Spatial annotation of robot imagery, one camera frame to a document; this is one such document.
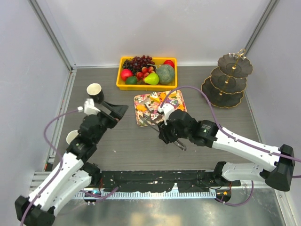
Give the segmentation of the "yellow plastic fruit bin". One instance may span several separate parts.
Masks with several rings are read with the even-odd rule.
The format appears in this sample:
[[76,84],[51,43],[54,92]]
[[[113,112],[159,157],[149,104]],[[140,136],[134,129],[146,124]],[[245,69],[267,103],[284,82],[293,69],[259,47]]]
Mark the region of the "yellow plastic fruit bin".
[[167,85],[148,85],[148,84],[136,84],[136,85],[127,85],[125,84],[125,81],[122,80],[121,78],[121,72],[122,72],[122,65],[126,60],[131,59],[131,56],[123,56],[120,59],[119,62],[119,70],[117,74],[117,79],[116,79],[116,86],[120,90],[144,90],[144,91],[168,91],[168,90],[173,90],[177,88],[178,86],[178,76],[177,76],[177,59],[174,57],[154,57],[154,62],[156,64],[163,64],[166,60],[171,60],[174,63],[174,72],[175,72],[175,78],[174,80],[167,84]]

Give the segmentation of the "floral serving tray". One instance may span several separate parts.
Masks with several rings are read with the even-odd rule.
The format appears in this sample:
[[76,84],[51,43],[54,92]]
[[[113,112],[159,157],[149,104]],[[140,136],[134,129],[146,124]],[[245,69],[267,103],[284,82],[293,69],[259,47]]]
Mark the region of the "floral serving tray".
[[[143,95],[137,95],[137,96],[134,97],[134,108],[135,108],[136,122],[137,122],[137,125],[139,127],[145,127],[145,126],[147,126],[147,124],[146,124],[147,122],[150,125],[156,125],[159,122],[161,122],[161,121],[164,120],[164,116],[163,116],[163,119],[160,120],[158,123],[151,123],[151,118],[150,118],[151,112],[149,112],[148,110],[146,110],[145,112],[141,112],[141,111],[138,111],[136,109],[136,107],[138,105],[144,105],[146,102],[151,102],[151,104],[153,105],[153,108],[155,110],[153,113],[159,114],[158,111],[157,111],[157,108],[161,105],[162,101],[170,93],[170,91],[157,92],[157,94],[158,94],[158,96],[160,98],[160,103],[157,103],[157,102],[152,101],[150,99],[150,95],[152,93],[150,93],[150,94],[143,94]],[[167,98],[166,103],[169,103],[169,99],[177,99],[178,100],[179,106],[175,110],[180,109],[182,111],[187,111],[187,108],[186,108],[186,105],[185,105],[185,102],[184,102],[184,98],[183,98],[182,92],[180,90],[174,91]]]

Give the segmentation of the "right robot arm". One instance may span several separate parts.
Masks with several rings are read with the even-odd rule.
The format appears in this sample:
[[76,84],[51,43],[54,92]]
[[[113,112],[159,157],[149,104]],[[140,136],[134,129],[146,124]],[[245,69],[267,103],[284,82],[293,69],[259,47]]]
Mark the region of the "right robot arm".
[[279,191],[291,188],[295,161],[293,148],[269,146],[239,136],[215,122],[196,121],[187,112],[159,109],[164,121],[158,124],[159,138],[166,144],[184,138],[197,146],[206,146],[235,154],[250,163],[219,162],[215,166],[213,181],[222,186],[236,180],[265,182]]

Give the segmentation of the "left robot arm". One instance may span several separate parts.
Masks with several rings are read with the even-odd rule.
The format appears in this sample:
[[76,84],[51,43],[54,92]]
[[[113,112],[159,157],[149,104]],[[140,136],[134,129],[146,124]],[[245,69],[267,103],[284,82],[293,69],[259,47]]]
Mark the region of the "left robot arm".
[[27,197],[19,196],[15,201],[17,219],[26,226],[50,226],[62,207],[85,187],[100,184],[100,169],[88,159],[97,150],[97,144],[107,129],[114,128],[128,110],[127,105],[113,105],[106,101],[102,106],[106,113],[95,107],[88,98],[77,112],[86,116],[69,143],[60,162],[46,179]]

